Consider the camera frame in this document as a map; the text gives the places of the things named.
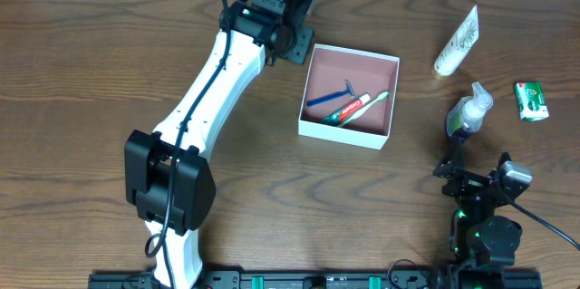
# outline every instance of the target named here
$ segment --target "toothbrush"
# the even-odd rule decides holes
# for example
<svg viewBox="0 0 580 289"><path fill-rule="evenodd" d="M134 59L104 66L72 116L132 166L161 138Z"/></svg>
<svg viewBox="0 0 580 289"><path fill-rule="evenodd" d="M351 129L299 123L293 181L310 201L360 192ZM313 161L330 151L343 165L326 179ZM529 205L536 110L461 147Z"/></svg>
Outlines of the toothbrush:
<svg viewBox="0 0 580 289"><path fill-rule="evenodd" d="M389 96L389 92L385 91L381 94L379 94L379 96L377 96L376 99L374 99L373 101L371 101L371 103L365 105L362 109L358 110L357 112L353 113L353 115L351 116L351 118L347 119L345 122L343 122L342 124L338 125L339 128L342 128L344 126L346 126L347 123L361 117L367 110L369 110L369 108L371 108L373 106L374 103L376 102L380 102L383 101L385 99L387 99L387 97Z"/></svg>

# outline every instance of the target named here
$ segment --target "wooden table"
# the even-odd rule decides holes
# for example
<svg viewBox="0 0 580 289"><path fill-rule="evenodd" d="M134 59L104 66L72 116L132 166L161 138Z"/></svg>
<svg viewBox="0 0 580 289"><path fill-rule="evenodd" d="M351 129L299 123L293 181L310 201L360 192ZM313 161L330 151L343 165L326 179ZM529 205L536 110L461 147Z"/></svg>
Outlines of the wooden table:
<svg viewBox="0 0 580 289"><path fill-rule="evenodd" d="M471 7L480 36L455 76L430 67ZM251 269L386 268L450 258L454 201L431 172L443 121L474 81L494 97L465 147L487 174L501 152L535 180L518 202L580 239L580 0L319 0L318 43L401 57L381 151L297 135L307 68L280 62L246 89L211 160L202 257ZM0 0L0 287L82 288L141 270L149 236L125 201L123 145L153 130L205 63L219 0ZM514 82L540 81L549 119L519 120ZM512 207L519 267L580 284L580 254Z"/></svg>

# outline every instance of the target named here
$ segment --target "white box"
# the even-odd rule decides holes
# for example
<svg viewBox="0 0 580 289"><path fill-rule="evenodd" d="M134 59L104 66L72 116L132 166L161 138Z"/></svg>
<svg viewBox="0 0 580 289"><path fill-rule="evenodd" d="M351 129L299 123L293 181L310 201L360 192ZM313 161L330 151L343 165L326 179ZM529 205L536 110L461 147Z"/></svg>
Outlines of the white box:
<svg viewBox="0 0 580 289"><path fill-rule="evenodd" d="M315 44L298 117L298 134L381 149L391 133L399 62L399 58L389 55ZM343 129L319 123L354 99L344 95L312 107L306 107L306 102L344 91L345 80L351 83L356 97L368 93L373 101L384 91L389 91L389 97Z"/></svg>

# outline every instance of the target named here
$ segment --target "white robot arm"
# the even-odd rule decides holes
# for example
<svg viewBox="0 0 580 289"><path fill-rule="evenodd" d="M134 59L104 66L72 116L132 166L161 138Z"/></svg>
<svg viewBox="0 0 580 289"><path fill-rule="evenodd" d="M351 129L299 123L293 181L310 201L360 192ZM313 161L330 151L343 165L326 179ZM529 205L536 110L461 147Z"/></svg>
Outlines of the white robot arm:
<svg viewBox="0 0 580 289"><path fill-rule="evenodd" d="M251 36L232 31L230 55L226 60L226 66L194 111L188 124L188 130L184 133L181 141L182 149L194 146L199 149L199 156L209 161L214 143L227 115L232 111L242 91L265 66L266 51L264 45L255 45L253 41ZM154 132L161 133L162 141L175 143L179 125L183 121L186 111L216 70L225 46L226 33L220 31L216 36L216 44L208 62L198 78L173 112L155 128ZM148 221L146 225L152 235L161 231L162 224L160 222ZM198 253L198 230L188 230L185 235L179 236L173 229L169 229L166 243L176 287L178 289L191 288L198 279L203 266ZM158 281L169 287L169 276L162 251L157 253L156 258L157 267L153 274Z"/></svg>
<svg viewBox="0 0 580 289"><path fill-rule="evenodd" d="M208 167L216 138L242 91L262 71L267 61L276 58L304 63L314 31L303 27L314 0L237 0L220 16L222 31L198 78L173 112L151 135L135 130L125 145L125 183L127 200L136 206L140 218L153 235L161 233L166 204L170 197L168 184L174 184L174 204L169 213L165 236L167 252L155 256L154 280L170 286L164 253L167 254L177 289L191 288L199 278L203 263L198 253L198 228L207 216L216 194ZM220 64L230 29L229 55L224 68L202 89ZM197 107L184 120L193 102ZM181 123L185 131L179 144L176 176L162 161L177 153L174 145ZM152 237L156 245L159 237Z"/></svg>

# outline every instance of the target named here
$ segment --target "cable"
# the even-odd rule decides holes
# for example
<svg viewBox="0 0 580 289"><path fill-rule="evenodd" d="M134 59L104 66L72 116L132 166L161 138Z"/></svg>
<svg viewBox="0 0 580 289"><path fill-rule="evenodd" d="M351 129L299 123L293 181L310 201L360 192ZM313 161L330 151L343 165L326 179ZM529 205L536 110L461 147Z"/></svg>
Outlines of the cable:
<svg viewBox="0 0 580 289"><path fill-rule="evenodd" d="M163 242L163 259L165 260L165 267L169 276L169 288L175 288L175 279L173 279L173 268L169 262L169 250L167 249L167 241Z"/></svg>
<svg viewBox="0 0 580 289"><path fill-rule="evenodd" d="M402 258L400 260L395 261L395 263L393 263L391 265L391 267L389 267L389 271L387 271L387 280L389 280L389 282L392 284L393 287L395 287L396 289L402 289L401 287L399 287L396 283L394 283L391 279L391 270L393 269L394 266L396 266L398 263L400 262L409 262L411 263L413 266L415 266L415 268L417 269L417 271L419 271L419 273L421 275L423 275L423 277L425 278L425 281L427 282L427 285L424 286L423 288L427 288L428 285L431 283L431 279L428 275L424 274L423 271L421 271L419 269L419 267L415 264L415 262L411 261L410 259L406 259L406 258Z"/></svg>
<svg viewBox="0 0 580 289"><path fill-rule="evenodd" d="M166 205L166 209L165 209L165 220L163 221L163 227L161 228L161 232L154 235L154 236L151 236L147 240L147 244L145 245L145 256L148 258L152 258L155 255L157 255L159 250L165 245L165 239L167 237L167 231L169 228L169 218L171 216L171 211L173 209L173 199L174 199L173 193L175 190L175 177L176 177L175 174L177 172L177 161L179 159L179 153L180 153L181 141L183 140L183 134L185 133L185 129L187 128L189 120L191 119L191 115L193 115L193 111L198 107L199 103L201 102L201 99L203 99L204 95L209 90L209 87L211 86L211 84L218 77L219 72L221 72L222 68L226 65L226 59L227 59L227 56L229 55L229 47L231 45L231 29L230 29L230 23L229 23L229 13L227 11L228 5L227 5L227 0L221 0L221 2L222 2L222 5L224 6L224 12L225 12L225 18L226 18L226 48L224 50L224 55L219 60L219 64L216 67L216 71L211 75L211 77L209 78L209 81L206 83L206 85L203 87L203 89L201 89L201 92L199 93L198 97L193 101L193 103L191 104L191 107L189 107L188 112L185 114L183 121L179 125L178 136L177 136L177 139L175 140L173 156L172 156L171 165L169 168L169 185L168 185L168 194L167 194L167 205ZM149 246L150 246L151 241L155 238L155 236L159 236L159 241L157 242L155 247L153 247L153 249L150 251ZM163 251L164 251L163 254L164 254L164 259L165 259L165 267L167 268L168 273L169 273L169 272L171 272L171 265L169 264L169 257L166 255L167 249L163 249Z"/></svg>
<svg viewBox="0 0 580 289"><path fill-rule="evenodd" d="M560 229L556 228L555 226L550 225L548 222L546 222L541 217L538 217L537 215L533 214L532 212L530 212L530 211L526 210L525 208L521 207L518 203L514 202L514 200L511 199L511 198L509 198L508 194L506 194L506 192L504 192L504 190L499 185L499 182L496 182L496 185L498 186L499 193L503 196L503 198L512 207L515 207L516 210L518 210L519 212L525 214L526 216L533 218L540 225L545 226L546 228L554 231L559 236L561 236L562 238L564 238L568 243L572 244L572 246L574 246L577 250L580 250L580 244L578 244L574 239L572 239L572 237L570 237L569 235L567 235L566 233L564 233Z"/></svg>

